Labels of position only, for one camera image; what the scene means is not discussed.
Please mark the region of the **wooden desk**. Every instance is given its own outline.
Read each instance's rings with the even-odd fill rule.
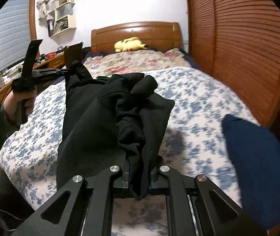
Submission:
[[[60,53],[55,57],[33,67],[33,69],[47,69],[47,68],[59,68],[64,66],[64,54]],[[11,91],[11,82],[7,83],[3,88],[0,89],[0,102],[4,96],[7,96]]]

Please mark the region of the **wooden wardrobe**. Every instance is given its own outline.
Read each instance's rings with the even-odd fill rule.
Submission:
[[[272,0],[188,0],[189,53],[280,138],[280,10]]]

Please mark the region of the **yellow plush toy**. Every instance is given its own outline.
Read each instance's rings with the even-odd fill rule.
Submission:
[[[148,46],[142,44],[138,37],[131,37],[123,41],[116,42],[114,49],[116,52],[136,51],[139,49],[146,49]]]

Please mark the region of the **bed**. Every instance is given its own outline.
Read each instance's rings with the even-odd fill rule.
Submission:
[[[158,82],[156,93],[173,99],[175,107],[160,148],[167,165],[181,173],[207,175],[241,205],[236,174],[228,159],[221,120],[232,114],[258,124],[248,107],[226,85],[191,67],[184,59],[178,23],[136,22],[92,31],[92,51],[112,52],[118,40],[137,36],[162,52],[142,50],[89,56],[84,65],[93,77],[142,71]],[[0,166],[36,210],[56,192],[57,148],[65,113],[64,81],[36,99],[33,114],[0,152]],[[112,235],[167,235],[163,196],[137,202],[116,199]]]

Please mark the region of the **blue floral bedsheet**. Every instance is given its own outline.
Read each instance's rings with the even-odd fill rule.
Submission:
[[[229,87],[197,69],[174,67],[146,74],[158,82],[156,93],[175,101],[160,148],[166,164],[189,176],[207,175],[241,205],[221,120],[230,113],[258,124],[250,110]],[[65,110],[63,81],[37,97],[29,121],[0,152],[0,166],[35,210],[56,192],[57,148]],[[116,199],[112,236],[124,235],[167,235],[165,198]]]

